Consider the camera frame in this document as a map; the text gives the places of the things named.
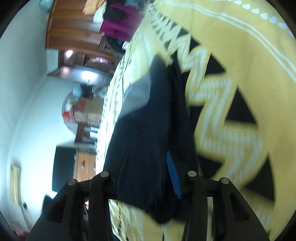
magenta garment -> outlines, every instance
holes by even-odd
[[[139,11],[133,6],[115,3],[110,5],[110,7],[117,8],[125,12],[127,18],[118,22],[105,19],[100,28],[100,32],[103,32],[106,36],[113,37],[115,39],[130,41],[139,27],[143,16],[141,16]]]

cabinet door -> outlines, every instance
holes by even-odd
[[[76,179],[79,182],[89,179],[89,155],[84,152],[78,152]]]
[[[96,175],[96,155],[89,155],[89,179]]]

silver bolt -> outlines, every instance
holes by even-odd
[[[195,177],[197,174],[196,174],[196,172],[195,171],[189,171],[188,172],[188,176],[190,176],[190,177]]]
[[[228,184],[229,183],[229,179],[228,178],[221,178],[221,182],[224,184]]]
[[[76,179],[71,179],[71,180],[69,180],[69,182],[68,182],[68,184],[69,184],[70,186],[73,186],[75,183],[76,183]]]
[[[101,172],[101,177],[108,177],[109,176],[109,172]]]

white wall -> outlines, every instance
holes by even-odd
[[[74,142],[62,118],[62,105],[75,83],[47,78],[35,95],[19,128],[9,154],[10,163],[21,167],[21,198],[28,205],[31,225],[41,214],[44,195],[52,191],[52,171],[56,145]],[[26,228],[20,208],[10,204],[12,221]]]
[[[18,118],[46,73],[47,14],[31,0],[0,39],[0,210],[11,220],[7,198],[7,155]]]

gray fabric panel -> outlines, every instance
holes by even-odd
[[[150,98],[150,89],[151,79],[150,72],[148,72],[143,78],[139,79],[126,90],[118,119],[145,106]]]

